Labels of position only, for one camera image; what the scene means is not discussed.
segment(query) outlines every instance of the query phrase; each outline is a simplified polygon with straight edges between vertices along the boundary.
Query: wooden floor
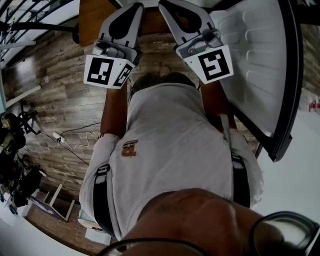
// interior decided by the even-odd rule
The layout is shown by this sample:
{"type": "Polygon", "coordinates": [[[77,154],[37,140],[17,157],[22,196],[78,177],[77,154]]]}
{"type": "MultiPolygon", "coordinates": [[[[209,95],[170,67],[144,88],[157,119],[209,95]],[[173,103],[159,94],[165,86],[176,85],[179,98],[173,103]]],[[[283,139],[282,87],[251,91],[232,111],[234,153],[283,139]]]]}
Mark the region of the wooden floor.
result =
{"type": "MultiPolygon", "coordinates": [[[[318,53],[319,50],[319,39],[312,26],[303,27],[303,31],[307,35],[304,39],[305,56],[312,58],[312,63],[317,65],[313,67],[310,60],[305,60],[307,69],[304,86],[313,86],[320,93],[320,54],[314,56],[315,51],[318,53]]],[[[159,73],[162,66],[170,67],[173,72],[184,73],[195,83],[198,82],[198,78],[172,51],[175,42],[171,35],[146,35],[139,42],[144,56],[130,75],[132,83],[146,72],[159,73]]],[[[51,137],[55,131],[62,133],[100,122],[106,89],[83,84],[85,58],[91,50],[91,46],[81,48],[75,44],[70,33],[48,33],[13,61],[25,59],[24,62],[2,71],[6,99],[41,85],[42,89],[28,96],[26,101],[27,105],[38,111],[36,122],[39,129],[51,137]]],[[[10,110],[18,114],[20,107],[15,105],[10,110]]],[[[258,145],[256,139],[241,123],[238,126],[254,151],[258,145]]],[[[86,145],[86,132],[99,136],[99,125],[67,132],[63,136],[71,146],[86,145]]],[[[77,200],[88,166],[44,134],[28,134],[26,138],[27,146],[24,149],[28,151],[21,149],[20,153],[26,154],[31,162],[41,165],[48,174],[47,178],[42,179],[41,187],[55,191],[62,183],[62,195],[77,200]]],[[[89,134],[88,141],[88,147],[73,150],[86,163],[91,159],[95,139],[89,134]]]]}

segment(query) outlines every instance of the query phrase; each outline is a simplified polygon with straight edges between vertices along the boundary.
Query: black eyeglass frame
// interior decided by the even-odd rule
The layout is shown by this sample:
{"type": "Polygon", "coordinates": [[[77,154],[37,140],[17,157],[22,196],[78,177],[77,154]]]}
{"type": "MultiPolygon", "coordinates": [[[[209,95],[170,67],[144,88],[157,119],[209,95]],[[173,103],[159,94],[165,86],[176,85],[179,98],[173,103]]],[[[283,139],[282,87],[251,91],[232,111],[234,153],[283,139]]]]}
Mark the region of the black eyeglass frame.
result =
{"type": "MultiPolygon", "coordinates": [[[[295,212],[291,212],[291,211],[279,211],[279,212],[275,212],[272,213],[270,215],[267,215],[265,217],[260,218],[259,220],[257,220],[253,226],[250,229],[250,233],[249,233],[249,250],[250,250],[250,255],[252,256],[259,256],[256,247],[255,247],[255,243],[254,243],[254,232],[256,227],[258,226],[259,223],[263,222],[263,221],[272,221],[272,220],[278,220],[278,219],[288,219],[288,220],[293,220],[295,222],[299,222],[301,224],[303,224],[305,227],[308,227],[309,230],[313,230],[312,231],[312,235],[310,238],[310,241],[307,243],[307,245],[304,247],[304,250],[306,250],[309,245],[315,240],[315,237],[319,231],[320,225],[314,221],[312,221],[311,219],[295,213],[295,212]]],[[[108,255],[106,253],[110,253],[112,250],[114,250],[117,247],[121,247],[122,245],[128,245],[128,244],[136,244],[136,243],[148,243],[148,242],[163,242],[163,243],[173,243],[173,244],[180,244],[183,246],[187,246],[190,247],[194,250],[197,250],[200,254],[202,254],[203,256],[210,256],[204,249],[202,249],[201,247],[191,243],[191,242],[187,242],[187,241],[183,241],[183,240],[178,240],[178,239],[170,239],[170,238],[135,238],[135,239],[126,239],[126,240],[122,240],[122,241],[118,241],[115,242],[111,245],[109,245],[108,247],[104,248],[97,256],[105,256],[108,255]]]]}

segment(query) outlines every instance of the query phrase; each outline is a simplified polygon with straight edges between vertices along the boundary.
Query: person's right arm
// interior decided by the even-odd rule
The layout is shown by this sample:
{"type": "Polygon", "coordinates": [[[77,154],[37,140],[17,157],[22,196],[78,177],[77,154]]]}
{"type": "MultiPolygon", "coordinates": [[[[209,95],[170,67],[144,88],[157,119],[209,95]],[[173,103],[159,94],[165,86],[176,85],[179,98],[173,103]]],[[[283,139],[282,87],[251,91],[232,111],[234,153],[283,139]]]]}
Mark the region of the person's right arm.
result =
{"type": "Polygon", "coordinates": [[[202,102],[208,121],[223,132],[220,116],[225,114],[229,120],[229,127],[237,130],[234,114],[230,108],[230,103],[219,81],[204,84],[200,81],[202,102]]]}

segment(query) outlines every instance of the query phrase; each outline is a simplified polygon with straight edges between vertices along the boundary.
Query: power strip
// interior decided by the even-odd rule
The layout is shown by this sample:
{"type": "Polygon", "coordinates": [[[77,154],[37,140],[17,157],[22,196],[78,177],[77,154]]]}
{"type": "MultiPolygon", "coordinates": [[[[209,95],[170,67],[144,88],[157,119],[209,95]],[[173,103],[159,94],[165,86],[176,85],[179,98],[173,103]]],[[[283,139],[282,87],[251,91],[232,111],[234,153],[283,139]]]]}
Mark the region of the power strip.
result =
{"type": "Polygon", "coordinates": [[[62,142],[62,143],[65,142],[65,138],[55,131],[53,132],[53,137],[55,137],[58,142],[62,142]]]}

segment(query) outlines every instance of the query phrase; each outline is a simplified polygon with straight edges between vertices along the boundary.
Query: person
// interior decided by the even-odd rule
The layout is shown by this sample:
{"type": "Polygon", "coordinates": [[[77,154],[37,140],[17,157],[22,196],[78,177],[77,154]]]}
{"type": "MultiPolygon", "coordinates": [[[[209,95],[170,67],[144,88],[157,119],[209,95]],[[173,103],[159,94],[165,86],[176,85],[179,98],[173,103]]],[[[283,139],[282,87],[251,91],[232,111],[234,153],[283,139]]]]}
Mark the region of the person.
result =
{"type": "MultiPolygon", "coordinates": [[[[148,73],[132,86],[129,107],[125,85],[107,90],[101,136],[79,200],[95,219],[95,179],[97,171],[108,167],[107,193],[99,204],[108,205],[119,243],[178,240],[208,255],[249,250],[251,227],[262,218],[249,209],[262,196],[262,172],[237,131],[220,82],[200,82],[200,89],[181,73],[148,73]]],[[[199,255],[161,243],[134,248],[130,253],[125,252],[128,246],[118,248],[117,253],[199,255]]]]}

